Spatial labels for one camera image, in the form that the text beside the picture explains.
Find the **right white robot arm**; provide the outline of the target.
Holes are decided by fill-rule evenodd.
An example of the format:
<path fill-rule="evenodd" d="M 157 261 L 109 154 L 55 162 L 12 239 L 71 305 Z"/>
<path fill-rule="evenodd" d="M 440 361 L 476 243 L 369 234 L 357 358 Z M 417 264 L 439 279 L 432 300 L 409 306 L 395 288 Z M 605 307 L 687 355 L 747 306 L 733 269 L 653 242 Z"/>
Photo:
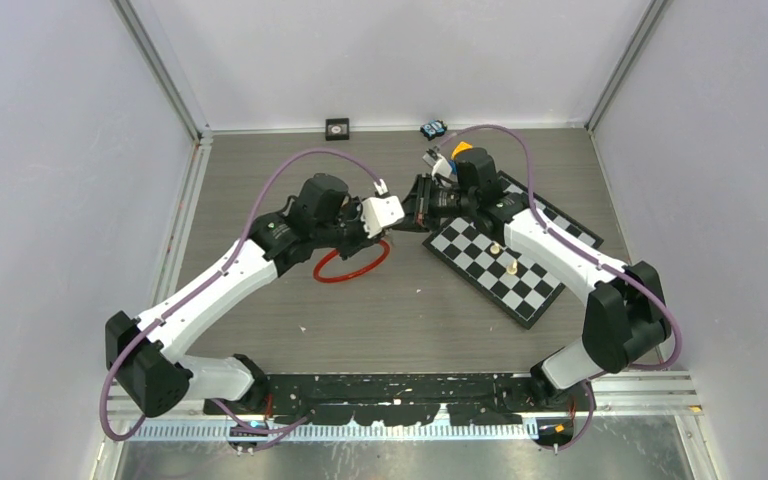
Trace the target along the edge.
<path fill-rule="evenodd" d="M 571 388 L 601 374 L 616 374 L 669 338 L 678 336 L 657 270 L 629 265 L 598 252 L 560 226 L 529 187 L 509 187 L 490 153 L 462 143 L 450 156 L 425 152 L 430 172 L 416 176 L 402 206 L 404 231 L 432 232 L 449 219 L 540 267 L 584 305 L 577 340 L 530 370 L 531 397 L 556 410 Z"/>

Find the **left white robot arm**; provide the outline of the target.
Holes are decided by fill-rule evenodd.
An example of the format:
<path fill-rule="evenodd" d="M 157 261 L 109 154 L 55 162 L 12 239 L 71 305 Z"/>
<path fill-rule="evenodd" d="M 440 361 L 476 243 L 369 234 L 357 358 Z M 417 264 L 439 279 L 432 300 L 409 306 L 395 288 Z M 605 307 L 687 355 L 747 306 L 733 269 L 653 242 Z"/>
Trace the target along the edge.
<path fill-rule="evenodd" d="M 243 299 L 308 261 L 318 249 L 342 257 L 378 243 L 400 222 L 400 201 L 377 183 L 375 195 L 350 195 L 337 177 L 317 174 L 278 211 L 256 217 L 214 264 L 171 297 L 131 317 L 105 324 L 105 353 L 114 381 L 147 418 L 189 399 L 229 400 L 240 412 L 258 412 L 267 398 L 263 374 L 246 356 L 215 359 L 188 351 Z"/>

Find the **red cable lock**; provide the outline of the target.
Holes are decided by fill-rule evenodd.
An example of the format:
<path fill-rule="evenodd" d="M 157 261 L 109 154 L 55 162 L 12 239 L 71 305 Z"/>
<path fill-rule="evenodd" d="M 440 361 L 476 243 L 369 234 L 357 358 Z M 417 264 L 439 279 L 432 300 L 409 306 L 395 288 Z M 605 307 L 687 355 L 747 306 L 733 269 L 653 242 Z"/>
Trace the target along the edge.
<path fill-rule="evenodd" d="M 315 264 L 312 278 L 322 284 L 339 284 L 363 277 L 378 269 L 390 256 L 391 244 L 387 240 L 377 243 L 378 253 L 367 259 L 363 264 L 343 258 L 334 249 Z"/>

